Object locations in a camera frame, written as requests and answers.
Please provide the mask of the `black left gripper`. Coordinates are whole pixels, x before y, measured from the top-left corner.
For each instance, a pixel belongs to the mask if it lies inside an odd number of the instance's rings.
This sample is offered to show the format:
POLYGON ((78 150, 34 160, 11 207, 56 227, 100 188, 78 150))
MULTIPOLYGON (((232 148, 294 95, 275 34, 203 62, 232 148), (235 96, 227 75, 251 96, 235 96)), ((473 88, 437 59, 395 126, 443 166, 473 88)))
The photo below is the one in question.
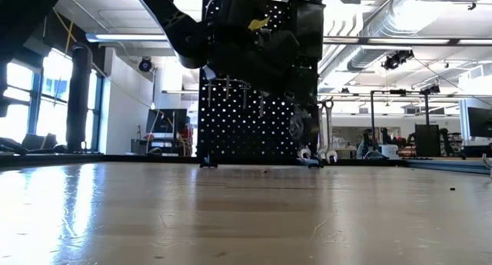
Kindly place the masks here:
POLYGON ((297 57, 298 49, 298 40, 288 30, 261 28, 240 31, 236 37, 220 34, 214 37, 208 67, 216 74, 229 75, 267 93, 287 91, 300 108, 314 114, 317 59, 297 57))

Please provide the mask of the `black metal pegboard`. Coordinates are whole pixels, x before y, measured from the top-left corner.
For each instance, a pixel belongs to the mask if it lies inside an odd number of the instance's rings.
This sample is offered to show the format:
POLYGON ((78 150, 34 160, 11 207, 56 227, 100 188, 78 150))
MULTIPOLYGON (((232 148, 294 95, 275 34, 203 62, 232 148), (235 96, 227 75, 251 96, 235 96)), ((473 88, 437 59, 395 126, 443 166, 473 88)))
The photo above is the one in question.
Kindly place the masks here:
MULTIPOLYGON (((218 5, 203 0, 202 18, 218 13, 218 5)), ((268 0, 266 28, 271 31, 289 30, 288 1, 268 0)), ((203 68, 199 82, 198 157, 206 167, 219 165, 226 159, 274 159, 298 157, 298 149, 308 145, 308 118, 314 114, 300 108, 288 93, 277 95, 264 91, 264 116, 259 117, 260 93, 248 90, 247 107, 244 110, 241 88, 230 88, 229 99, 225 89, 213 86, 211 106, 208 108, 208 89, 202 81, 226 78, 209 68, 203 68)))

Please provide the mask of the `black bag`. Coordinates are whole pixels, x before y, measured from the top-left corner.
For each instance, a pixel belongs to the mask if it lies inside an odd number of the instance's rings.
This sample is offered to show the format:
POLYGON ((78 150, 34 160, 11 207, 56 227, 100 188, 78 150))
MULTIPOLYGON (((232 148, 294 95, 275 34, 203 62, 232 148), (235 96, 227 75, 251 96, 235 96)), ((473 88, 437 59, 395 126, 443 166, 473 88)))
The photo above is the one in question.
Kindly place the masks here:
POLYGON ((18 154, 66 154, 66 145, 59 144, 55 134, 39 136, 26 134, 23 141, 18 143, 11 138, 0 137, 0 152, 18 154))

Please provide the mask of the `black pegboard bin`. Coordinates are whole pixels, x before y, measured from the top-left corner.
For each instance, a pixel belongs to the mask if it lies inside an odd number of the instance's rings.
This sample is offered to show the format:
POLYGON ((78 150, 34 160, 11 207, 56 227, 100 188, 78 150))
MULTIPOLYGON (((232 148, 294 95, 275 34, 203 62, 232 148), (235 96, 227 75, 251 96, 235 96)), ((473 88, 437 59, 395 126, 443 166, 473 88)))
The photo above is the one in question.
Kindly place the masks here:
POLYGON ((323 55, 324 8, 320 2, 289 0, 289 30, 298 41, 298 55, 320 60, 323 55))

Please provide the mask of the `black upright post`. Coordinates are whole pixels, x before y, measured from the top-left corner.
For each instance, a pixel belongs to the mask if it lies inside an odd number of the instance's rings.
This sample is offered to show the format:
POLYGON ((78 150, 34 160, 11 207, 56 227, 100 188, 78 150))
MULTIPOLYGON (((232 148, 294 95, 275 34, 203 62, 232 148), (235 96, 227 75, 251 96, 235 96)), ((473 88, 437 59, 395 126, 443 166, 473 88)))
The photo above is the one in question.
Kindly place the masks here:
POLYGON ((69 82, 66 142, 70 153, 82 151, 88 113, 88 94, 92 70, 91 49, 82 43, 72 48, 72 73, 69 82))

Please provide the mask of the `white container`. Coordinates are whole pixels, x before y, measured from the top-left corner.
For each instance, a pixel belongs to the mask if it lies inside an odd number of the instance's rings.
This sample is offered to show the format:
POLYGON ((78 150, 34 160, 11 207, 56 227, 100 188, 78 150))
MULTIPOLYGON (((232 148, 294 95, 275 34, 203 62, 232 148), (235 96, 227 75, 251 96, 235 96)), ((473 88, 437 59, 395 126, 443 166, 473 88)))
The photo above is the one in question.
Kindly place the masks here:
POLYGON ((379 147, 380 153, 390 160, 398 160, 401 158, 399 155, 399 147, 396 144, 382 144, 379 147))

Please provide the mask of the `metal screwdriver holder rack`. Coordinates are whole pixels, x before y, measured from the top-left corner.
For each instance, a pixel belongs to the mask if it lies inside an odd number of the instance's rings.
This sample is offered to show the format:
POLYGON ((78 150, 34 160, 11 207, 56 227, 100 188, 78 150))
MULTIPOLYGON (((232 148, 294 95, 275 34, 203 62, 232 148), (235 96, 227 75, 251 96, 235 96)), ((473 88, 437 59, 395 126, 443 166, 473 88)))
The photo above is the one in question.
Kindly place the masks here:
POLYGON ((219 88, 246 88, 252 90, 254 94, 261 92, 259 88, 254 87, 252 84, 233 78, 215 78, 211 80, 203 78, 202 81, 204 84, 210 84, 219 88))

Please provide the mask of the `black computer monitor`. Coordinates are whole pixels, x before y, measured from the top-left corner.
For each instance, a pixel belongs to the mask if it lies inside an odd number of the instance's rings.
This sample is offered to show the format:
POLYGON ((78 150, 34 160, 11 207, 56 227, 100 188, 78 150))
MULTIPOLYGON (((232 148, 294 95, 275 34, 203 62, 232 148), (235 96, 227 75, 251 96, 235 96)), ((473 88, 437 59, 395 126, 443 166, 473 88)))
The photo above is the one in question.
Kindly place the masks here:
POLYGON ((492 138, 492 109, 469 107, 467 113, 470 136, 492 138))
POLYGON ((149 109, 146 132, 172 133, 181 132, 188 123, 186 109, 149 109))

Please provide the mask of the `black perforated computer tower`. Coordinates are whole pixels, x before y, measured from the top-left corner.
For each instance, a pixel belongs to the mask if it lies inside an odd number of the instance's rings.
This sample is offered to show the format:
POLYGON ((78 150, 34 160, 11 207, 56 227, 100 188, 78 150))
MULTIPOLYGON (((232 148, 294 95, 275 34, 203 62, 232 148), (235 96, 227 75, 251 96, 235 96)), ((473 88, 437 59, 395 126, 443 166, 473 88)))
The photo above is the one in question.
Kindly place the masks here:
POLYGON ((437 124, 416 124, 414 139, 418 157, 440 157, 440 133, 437 124))

